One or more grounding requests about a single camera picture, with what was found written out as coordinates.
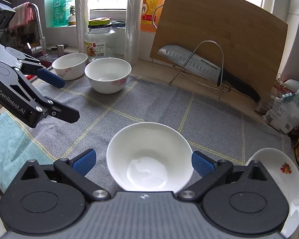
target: white bowl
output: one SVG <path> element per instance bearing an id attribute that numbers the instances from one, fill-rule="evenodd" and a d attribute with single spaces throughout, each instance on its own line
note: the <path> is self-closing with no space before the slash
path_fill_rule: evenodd
<path id="1" fill-rule="evenodd" d="M 180 191 L 193 174 L 192 149 L 176 130 L 141 122 L 115 134 L 107 152 L 107 167 L 126 191 Z"/>
<path id="2" fill-rule="evenodd" d="M 281 234 L 288 238 L 299 225 L 299 171 L 288 156 L 274 148 L 260 149 L 246 165 L 251 160 L 262 162 L 289 203 L 289 215 L 281 230 Z"/>
<path id="3" fill-rule="evenodd" d="M 88 56 L 83 53 L 72 53 L 59 57 L 52 63 L 57 76 L 65 81 L 74 80 L 84 74 Z"/>
<path id="4" fill-rule="evenodd" d="M 89 63 L 85 68 L 94 90 L 99 93 L 115 93 L 124 88 L 131 65 L 119 58 L 100 58 Z"/>

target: pink towel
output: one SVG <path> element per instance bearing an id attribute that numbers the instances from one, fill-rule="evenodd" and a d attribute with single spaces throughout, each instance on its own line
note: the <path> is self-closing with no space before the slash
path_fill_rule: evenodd
<path id="1" fill-rule="evenodd" d="M 9 29 L 25 26 L 29 21 L 33 20 L 33 12 L 29 3 L 30 2 L 26 2 L 13 8 L 16 11 L 16 14 L 9 23 Z"/>

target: red label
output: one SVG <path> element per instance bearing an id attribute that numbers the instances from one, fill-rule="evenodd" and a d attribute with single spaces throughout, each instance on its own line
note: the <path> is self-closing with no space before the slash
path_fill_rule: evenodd
<path id="1" fill-rule="evenodd" d="M 145 14 L 145 15 L 142 15 L 142 20 L 143 21 L 149 21 L 149 22 L 151 22 L 152 21 L 152 17 L 153 17 L 153 15 Z"/>

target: cutting board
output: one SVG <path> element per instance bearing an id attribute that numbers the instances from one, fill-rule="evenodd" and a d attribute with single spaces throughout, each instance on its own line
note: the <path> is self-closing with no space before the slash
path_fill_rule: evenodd
<path id="1" fill-rule="evenodd" d="M 165 0 L 155 34 L 151 58 L 168 44 L 190 51 L 203 40 L 217 42 L 224 52 L 224 68 L 252 86 L 266 101 L 280 65 L 288 25 L 245 0 Z M 221 66 L 214 44 L 203 44 L 199 56 Z"/>

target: teal detergent bottle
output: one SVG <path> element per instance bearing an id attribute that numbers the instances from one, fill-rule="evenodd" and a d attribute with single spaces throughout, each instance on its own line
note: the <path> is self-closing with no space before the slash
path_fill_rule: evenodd
<path id="1" fill-rule="evenodd" d="M 67 26 L 72 0 L 53 0 L 53 26 Z"/>

